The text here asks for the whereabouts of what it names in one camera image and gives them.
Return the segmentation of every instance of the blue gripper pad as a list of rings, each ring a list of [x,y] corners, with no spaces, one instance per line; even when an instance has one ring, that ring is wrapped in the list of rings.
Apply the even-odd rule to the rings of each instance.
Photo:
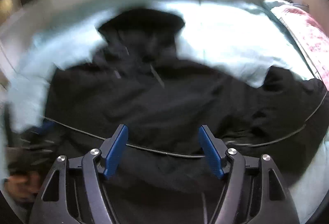
[[[119,164],[121,159],[123,150],[126,146],[128,141],[128,128],[124,125],[116,137],[115,142],[113,143],[112,148],[110,149],[109,153],[105,158],[105,170],[103,175],[106,179],[109,179],[114,173],[116,172],[116,168]]]
[[[220,156],[203,127],[199,128],[199,142],[211,171],[221,179],[224,176]]]

